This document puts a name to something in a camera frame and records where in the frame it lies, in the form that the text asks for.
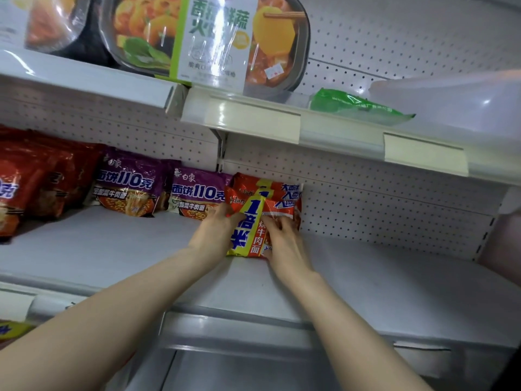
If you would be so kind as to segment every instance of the shelf board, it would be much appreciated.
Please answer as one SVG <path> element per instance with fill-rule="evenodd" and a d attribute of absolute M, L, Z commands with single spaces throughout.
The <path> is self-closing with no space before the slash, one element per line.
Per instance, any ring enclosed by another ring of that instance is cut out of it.
<path fill-rule="evenodd" d="M 174 82 L 18 48 L 1 50 L 0 75 L 157 107 L 171 116 L 180 116 L 187 92 Z"/>
<path fill-rule="evenodd" d="M 297 93 L 266 92 L 257 97 L 193 87 L 182 120 L 320 150 L 521 185 L 521 142 L 511 138 L 417 118 L 388 127 L 310 111 L 309 96 Z"/>
<path fill-rule="evenodd" d="M 183 248 L 199 225 L 172 213 L 133 218 L 90 207 L 0 246 L 0 281 L 105 288 Z M 382 334 L 515 347 L 521 289 L 473 262 L 306 235 L 318 271 Z M 306 316 L 263 260 L 228 258 L 178 301 L 291 322 Z"/>

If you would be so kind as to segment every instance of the pegboard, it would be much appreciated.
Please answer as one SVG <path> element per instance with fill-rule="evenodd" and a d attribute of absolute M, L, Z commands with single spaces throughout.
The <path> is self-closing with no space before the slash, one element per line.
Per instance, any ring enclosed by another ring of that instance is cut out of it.
<path fill-rule="evenodd" d="M 484 0 L 300 0 L 309 15 L 307 74 L 363 95 L 375 80 L 521 68 L 521 13 Z"/>
<path fill-rule="evenodd" d="M 114 145 L 215 170 L 219 140 L 207 128 L 121 100 L 17 81 L 0 82 L 0 123 L 74 140 Z"/>
<path fill-rule="evenodd" d="M 230 134 L 223 170 L 304 183 L 302 230 L 475 259 L 506 187 Z"/>

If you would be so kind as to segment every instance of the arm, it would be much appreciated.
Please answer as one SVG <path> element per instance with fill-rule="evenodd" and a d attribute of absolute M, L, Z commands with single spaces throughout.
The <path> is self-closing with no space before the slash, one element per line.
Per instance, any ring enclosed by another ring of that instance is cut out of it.
<path fill-rule="evenodd" d="M 132 354 L 153 320 L 226 255 L 244 216 L 220 205 L 175 255 L 98 292 L 0 351 L 2 390 L 91 391 Z"/>
<path fill-rule="evenodd" d="M 315 272 L 294 223 L 263 217 L 272 252 L 265 251 L 281 282 L 313 322 L 342 389 L 432 391 L 394 349 Z"/>

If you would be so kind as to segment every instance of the hand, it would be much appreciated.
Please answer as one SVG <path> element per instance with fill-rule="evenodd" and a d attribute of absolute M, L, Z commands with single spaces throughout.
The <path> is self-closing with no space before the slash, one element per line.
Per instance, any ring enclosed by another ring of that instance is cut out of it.
<path fill-rule="evenodd" d="M 293 220 L 288 217 L 282 216 L 275 220 L 263 215 L 262 220 L 273 246 L 273 250 L 265 250 L 263 255 L 268 258 L 280 281 L 292 289 L 296 283 L 305 281 L 315 273 L 304 249 L 302 237 Z"/>
<path fill-rule="evenodd" d="M 210 208 L 190 239 L 188 249 L 193 250 L 198 260 L 207 265 L 209 270 L 212 269 L 226 256 L 231 248 L 233 230 L 244 218 L 242 213 L 234 214 L 231 206 L 226 203 Z"/>

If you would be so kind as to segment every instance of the woman's right hand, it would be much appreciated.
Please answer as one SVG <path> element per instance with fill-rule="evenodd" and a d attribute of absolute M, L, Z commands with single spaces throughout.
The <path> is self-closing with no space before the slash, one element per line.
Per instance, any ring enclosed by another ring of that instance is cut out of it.
<path fill-rule="evenodd" d="M 262 221 L 268 229 L 273 246 L 273 250 L 265 250 L 263 255 L 268 258 L 279 280 L 292 289 L 313 276 L 315 270 L 293 220 L 285 216 L 273 219 L 263 215 Z"/>

